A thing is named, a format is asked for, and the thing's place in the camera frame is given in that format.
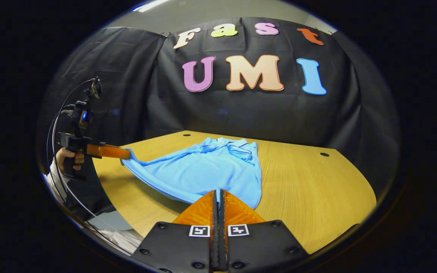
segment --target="wooden table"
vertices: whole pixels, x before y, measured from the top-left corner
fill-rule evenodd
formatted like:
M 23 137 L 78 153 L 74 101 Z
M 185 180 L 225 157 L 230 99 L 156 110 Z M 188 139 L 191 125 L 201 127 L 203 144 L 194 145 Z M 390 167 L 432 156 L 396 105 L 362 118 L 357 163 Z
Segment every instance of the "wooden table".
M 183 131 L 123 147 L 130 147 L 137 159 L 151 161 L 201 143 L 207 137 L 242 139 Z M 362 222 L 376 206 L 370 184 L 337 150 L 246 140 L 257 142 L 262 168 L 262 198 L 255 211 L 266 221 L 282 220 L 309 254 Z M 189 206 L 153 190 L 122 166 L 119 159 L 93 161 L 114 207 L 144 237 L 157 221 L 172 222 Z

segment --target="light blue polo shirt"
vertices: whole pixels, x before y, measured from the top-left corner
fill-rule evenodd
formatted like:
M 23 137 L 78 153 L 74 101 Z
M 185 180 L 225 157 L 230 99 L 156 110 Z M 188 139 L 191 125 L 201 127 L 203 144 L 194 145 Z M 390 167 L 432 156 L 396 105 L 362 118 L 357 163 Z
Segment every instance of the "light blue polo shirt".
M 261 166 L 257 143 L 206 138 L 202 143 L 143 162 L 130 150 L 121 159 L 137 178 L 170 199 L 194 203 L 211 190 L 227 190 L 255 209 L 261 198 Z

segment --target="screw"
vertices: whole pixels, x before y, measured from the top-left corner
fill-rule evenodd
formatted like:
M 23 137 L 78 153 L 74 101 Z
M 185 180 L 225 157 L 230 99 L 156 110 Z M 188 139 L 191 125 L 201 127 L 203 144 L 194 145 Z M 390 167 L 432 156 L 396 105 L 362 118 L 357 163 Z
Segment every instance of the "screw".
M 281 225 L 281 222 L 280 221 L 274 221 L 274 222 L 272 222 L 272 226 L 273 227 L 278 227 L 278 226 L 280 226 Z
M 232 267 L 235 269 L 241 269 L 245 266 L 245 264 L 243 262 L 235 262 L 232 264 Z
M 199 263 L 199 262 L 194 262 L 192 266 L 196 269 L 205 268 L 205 265 L 203 263 Z

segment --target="sleeve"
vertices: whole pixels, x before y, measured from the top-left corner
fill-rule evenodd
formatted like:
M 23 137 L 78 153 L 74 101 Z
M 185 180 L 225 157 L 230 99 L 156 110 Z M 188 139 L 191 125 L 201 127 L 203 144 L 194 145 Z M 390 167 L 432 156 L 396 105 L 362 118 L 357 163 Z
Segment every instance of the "sleeve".
M 62 179 L 65 185 L 67 185 L 68 181 L 70 181 L 70 179 L 63 176 Z M 57 198 L 57 200 L 59 200 L 60 202 L 64 202 L 66 200 L 66 190 L 64 189 L 62 181 L 60 180 L 60 177 L 58 175 L 55 160 L 52 161 L 52 164 L 50 165 L 50 173 L 47 174 L 47 181 L 50 184 L 53 195 Z
M 118 245 L 118 247 L 124 249 L 131 254 L 137 250 L 143 240 L 142 238 L 137 238 L 133 233 L 128 230 L 99 230 L 99 232 L 102 236 L 106 237 L 108 240 Z

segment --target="hand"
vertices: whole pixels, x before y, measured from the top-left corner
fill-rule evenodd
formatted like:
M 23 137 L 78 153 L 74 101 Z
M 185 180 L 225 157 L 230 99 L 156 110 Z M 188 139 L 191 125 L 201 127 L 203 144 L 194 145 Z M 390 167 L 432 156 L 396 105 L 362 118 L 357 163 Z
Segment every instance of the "hand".
M 83 153 L 82 152 L 78 152 L 77 154 L 75 154 L 74 152 L 71 152 L 67 149 L 65 149 L 65 147 L 63 147 L 62 149 L 60 149 L 57 154 L 57 166 L 59 167 L 60 171 L 64 171 L 64 159 L 66 157 L 74 157 L 75 158 L 75 165 L 73 166 L 73 169 L 76 171 L 80 170 L 80 163 L 83 163 Z

